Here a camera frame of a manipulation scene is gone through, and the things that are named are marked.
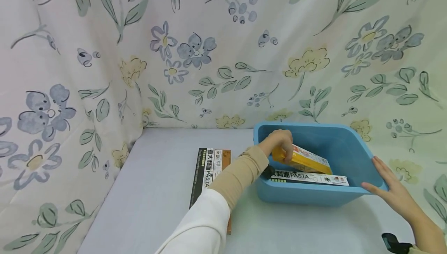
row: blue flower print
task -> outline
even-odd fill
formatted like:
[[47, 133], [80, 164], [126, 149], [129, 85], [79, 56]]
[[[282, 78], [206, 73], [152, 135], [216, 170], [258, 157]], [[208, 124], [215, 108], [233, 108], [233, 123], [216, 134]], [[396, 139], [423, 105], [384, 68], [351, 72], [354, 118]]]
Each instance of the blue flower print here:
[[165, 61], [166, 58], [171, 59], [172, 53], [170, 47], [177, 45], [177, 40], [173, 37], [169, 37], [168, 32], [169, 24], [167, 21], [163, 23], [163, 28], [154, 26], [151, 29], [152, 36], [155, 37], [155, 39], [151, 41], [150, 49], [155, 52], [159, 51], [163, 61]]
[[[12, 128], [11, 117], [0, 117], [0, 137], [5, 136]], [[19, 146], [14, 142], [0, 140], [0, 158], [14, 154]]]
[[47, 182], [50, 179], [49, 171], [62, 163], [62, 158], [56, 155], [60, 147], [60, 143], [54, 143], [43, 151], [43, 142], [35, 139], [28, 146], [27, 154], [9, 157], [8, 168], [22, 171], [14, 181], [14, 189], [18, 191], [25, 188], [33, 179], [40, 183]]
[[377, 20], [374, 23], [374, 26], [371, 26], [370, 22], [363, 25], [360, 28], [357, 37], [351, 39], [351, 41], [345, 46], [345, 50], [349, 50], [348, 58], [357, 56], [361, 50], [363, 50], [363, 52], [368, 51], [373, 44], [374, 39], [383, 37], [386, 34], [386, 30], [382, 29], [382, 27], [386, 24], [388, 19], [389, 16], [386, 15]]
[[67, 119], [76, 114], [74, 108], [67, 107], [70, 91], [56, 84], [50, 88], [50, 96], [39, 91], [27, 93], [26, 105], [30, 110], [19, 114], [19, 130], [29, 134], [42, 133], [42, 139], [47, 142], [54, 139], [56, 131], [65, 131], [67, 127], [70, 130]]
[[345, 72], [345, 77], [348, 75], [356, 75], [360, 72], [362, 68], [367, 68], [371, 65], [370, 62], [366, 61], [369, 57], [371, 57], [373, 53], [370, 51], [368, 53], [361, 53], [359, 56], [355, 58], [355, 63], [352, 65], [344, 66], [341, 71]]
[[184, 60], [183, 66], [185, 68], [192, 63], [196, 68], [200, 69], [202, 63], [211, 63], [211, 58], [208, 54], [216, 47], [217, 44], [214, 37], [209, 37], [202, 43], [200, 36], [193, 33], [193, 35], [189, 37], [188, 43], [182, 43], [177, 47], [177, 53], [179, 57]]
[[389, 34], [377, 43], [377, 52], [371, 57], [372, 60], [380, 58], [380, 62], [388, 62], [400, 60], [404, 56], [404, 51], [408, 48], [421, 45], [424, 38], [423, 33], [415, 33], [411, 35], [412, 28], [410, 25], [398, 31], [396, 35]]
[[170, 67], [169, 69], [165, 69], [165, 77], [168, 78], [168, 83], [171, 85], [174, 84], [174, 81], [176, 83], [182, 83], [185, 80], [183, 77], [189, 73], [187, 70], [179, 70], [182, 62], [175, 61], [171, 63], [170, 60], [166, 60], [166, 64]]

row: black watch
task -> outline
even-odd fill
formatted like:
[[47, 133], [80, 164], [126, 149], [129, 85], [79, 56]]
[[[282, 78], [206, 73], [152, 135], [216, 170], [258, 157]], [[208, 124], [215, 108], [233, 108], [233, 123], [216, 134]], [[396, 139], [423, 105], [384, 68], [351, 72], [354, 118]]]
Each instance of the black watch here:
[[399, 242], [397, 237], [392, 233], [383, 233], [382, 239], [385, 243], [386, 249], [392, 253], [408, 254], [410, 248], [413, 247], [411, 243]]

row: yellow pasta box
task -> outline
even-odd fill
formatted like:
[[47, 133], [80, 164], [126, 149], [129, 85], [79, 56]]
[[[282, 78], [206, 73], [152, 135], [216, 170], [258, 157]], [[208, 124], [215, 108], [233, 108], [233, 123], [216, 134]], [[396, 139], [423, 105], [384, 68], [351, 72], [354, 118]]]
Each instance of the yellow pasta box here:
[[[299, 169], [303, 172], [333, 174], [326, 159], [313, 154], [312, 152], [309, 152], [299, 146], [293, 145], [293, 147], [294, 150], [292, 160], [286, 165], [292, 166], [295, 169]], [[272, 151], [272, 157], [274, 161], [284, 164], [286, 152], [281, 147], [276, 147]]]

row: yellow flower print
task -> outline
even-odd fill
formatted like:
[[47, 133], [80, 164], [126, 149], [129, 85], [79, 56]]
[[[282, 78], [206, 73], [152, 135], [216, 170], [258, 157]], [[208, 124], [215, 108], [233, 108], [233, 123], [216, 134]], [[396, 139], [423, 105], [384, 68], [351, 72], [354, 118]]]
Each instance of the yellow flower print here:
[[235, 115], [230, 118], [227, 115], [224, 115], [222, 118], [217, 118], [216, 123], [219, 129], [237, 129], [238, 126], [244, 124], [245, 120], [241, 119], [239, 115]]
[[124, 83], [133, 88], [132, 83], [136, 83], [136, 80], [139, 78], [141, 72], [146, 69], [146, 62], [138, 59], [136, 56], [131, 56], [129, 62], [124, 62], [124, 60], [121, 60], [119, 67], [121, 74], [123, 75]]
[[329, 65], [329, 58], [326, 58], [327, 50], [322, 47], [318, 50], [308, 49], [303, 56], [289, 58], [289, 69], [284, 71], [286, 77], [297, 78], [300, 73], [319, 71]]
[[152, 114], [152, 110], [150, 109], [150, 108], [143, 108], [142, 109], [142, 115], [144, 116], [144, 115], [146, 115], [146, 116], [149, 116], [149, 115], [151, 115]]
[[286, 119], [287, 117], [290, 117], [291, 115], [293, 115], [293, 112], [287, 111], [286, 108], [283, 108], [283, 109], [278, 110], [278, 111], [274, 112], [273, 114], [269, 115], [266, 118], [266, 121], [282, 122], [284, 119]]
[[370, 133], [372, 126], [369, 124], [368, 119], [353, 121], [350, 126], [362, 137], [364, 141], [371, 141], [371, 137], [368, 134]]
[[127, 144], [123, 143], [123, 148], [121, 150], [112, 151], [112, 156], [115, 160], [115, 166], [117, 168], [122, 168], [124, 162], [127, 160], [127, 156], [129, 156], [129, 150], [127, 149]]
[[393, 159], [389, 162], [391, 170], [396, 174], [400, 181], [405, 181], [408, 184], [417, 184], [419, 179], [418, 175], [422, 171], [422, 167], [411, 161], [401, 161], [399, 159]]

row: floral curtain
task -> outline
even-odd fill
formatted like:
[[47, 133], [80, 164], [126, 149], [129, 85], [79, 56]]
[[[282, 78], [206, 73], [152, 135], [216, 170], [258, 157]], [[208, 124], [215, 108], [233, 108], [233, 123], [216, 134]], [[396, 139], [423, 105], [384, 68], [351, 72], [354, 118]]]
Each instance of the floral curtain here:
[[148, 127], [350, 125], [447, 233], [447, 0], [0, 0], [0, 248], [75, 253]]

